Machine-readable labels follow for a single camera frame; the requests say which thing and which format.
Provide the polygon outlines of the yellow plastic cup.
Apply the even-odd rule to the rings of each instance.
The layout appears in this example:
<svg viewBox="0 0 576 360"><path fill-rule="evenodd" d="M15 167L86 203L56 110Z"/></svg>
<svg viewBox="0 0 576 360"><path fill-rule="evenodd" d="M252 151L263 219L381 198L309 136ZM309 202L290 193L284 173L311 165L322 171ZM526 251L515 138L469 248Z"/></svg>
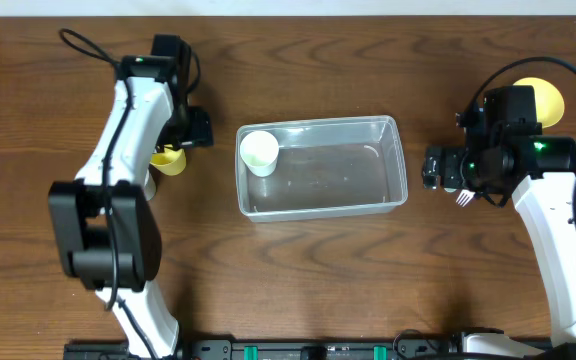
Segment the yellow plastic cup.
<svg viewBox="0 0 576 360"><path fill-rule="evenodd" d="M151 156L150 164L167 176L176 176L186 168L186 155L183 149L174 150L171 145L163 147L162 152Z"/></svg>

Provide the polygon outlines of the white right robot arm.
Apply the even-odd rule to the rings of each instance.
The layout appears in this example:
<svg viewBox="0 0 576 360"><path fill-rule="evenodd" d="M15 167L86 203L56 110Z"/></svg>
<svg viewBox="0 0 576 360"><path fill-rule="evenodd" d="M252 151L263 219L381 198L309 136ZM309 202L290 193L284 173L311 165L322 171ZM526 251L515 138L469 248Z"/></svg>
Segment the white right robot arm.
<svg viewBox="0 0 576 360"><path fill-rule="evenodd" d="M576 359L576 143L542 132L563 112L563 98L552 84L524 78L487 91L481 104L458 114L463 146L426 150L425 187L458 191L459 205L495 196L499 207L513 204L547 293L550 349L493 330L464 332L455 349L464 359Z"/></svg>

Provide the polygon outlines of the yellow plastic bowl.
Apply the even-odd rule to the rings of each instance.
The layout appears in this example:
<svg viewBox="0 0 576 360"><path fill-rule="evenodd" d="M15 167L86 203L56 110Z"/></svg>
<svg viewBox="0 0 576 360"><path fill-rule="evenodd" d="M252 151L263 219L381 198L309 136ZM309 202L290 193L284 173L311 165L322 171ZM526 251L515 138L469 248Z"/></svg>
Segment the yellow plastic bowl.
<svg viewBox="0 0 576 360"><path fill-rule="evenodd" d="M533 87L537 121L543 128L552 127L563 118L564 98L552 83L537 77L525 77L515 81L513 85Z"/></svg>

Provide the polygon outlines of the white plastic cup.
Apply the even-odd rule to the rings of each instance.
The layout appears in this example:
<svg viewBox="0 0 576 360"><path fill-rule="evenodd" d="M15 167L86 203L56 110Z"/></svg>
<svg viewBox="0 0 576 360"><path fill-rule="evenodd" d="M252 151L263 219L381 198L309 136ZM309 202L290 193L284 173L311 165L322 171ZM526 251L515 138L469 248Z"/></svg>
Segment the white plastic cup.
<svg viewBox="0 0 576 360"><path fill-rule="evenodd" d="M253 175L267 177L276 169L279 143L270 132L253 131L241 141L239 154Z"/></svg>

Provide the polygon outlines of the grey plastic cup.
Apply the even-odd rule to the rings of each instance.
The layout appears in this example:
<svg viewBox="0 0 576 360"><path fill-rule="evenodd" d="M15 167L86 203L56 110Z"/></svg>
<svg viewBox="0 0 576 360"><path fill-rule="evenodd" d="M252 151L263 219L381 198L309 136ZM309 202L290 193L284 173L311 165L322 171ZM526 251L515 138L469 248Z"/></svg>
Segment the grey plastic cup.
<svg viewBox="0 0 576 360"><path fill-rule="evenodd" d="M143 192L147 201L152 200L157 192L156 183L149 170L146 171Z"/></svg>

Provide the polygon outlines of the pink plastic fork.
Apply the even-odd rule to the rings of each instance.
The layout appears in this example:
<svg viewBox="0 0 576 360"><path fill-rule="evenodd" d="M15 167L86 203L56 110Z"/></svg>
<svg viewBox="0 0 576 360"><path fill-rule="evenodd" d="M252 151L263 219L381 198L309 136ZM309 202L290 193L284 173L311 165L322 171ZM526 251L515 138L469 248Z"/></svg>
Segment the pink plastic fork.
<svg viewBox="0 0 576 360"><path fill-rule="evenodd" d="M470 201L474 197L475 197L475 192L470 191L470 190L466 190L466 189L462 189L461 192L459 193L457 199L456 199L456 203L460 207L465 207L466 205L468 205L470 203Z"/></svg>

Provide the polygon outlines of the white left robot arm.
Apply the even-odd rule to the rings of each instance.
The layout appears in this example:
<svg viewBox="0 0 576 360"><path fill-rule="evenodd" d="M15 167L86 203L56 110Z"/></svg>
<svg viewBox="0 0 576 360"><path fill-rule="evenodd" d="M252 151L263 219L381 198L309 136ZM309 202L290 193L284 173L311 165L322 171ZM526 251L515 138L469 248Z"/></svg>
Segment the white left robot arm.
<svg viewBox="0 0 576 360"><path fill-rule="evenodd" d="M93 154L48 194L63 271L115 315L127 358L179 356L180 325L156 281L162 240L148 204L156 191L149 169L158 156L214 143L209 115L187 101L199 84L187 78L189 67L198 63L194 52L116 63L113 107Z"/></svg>

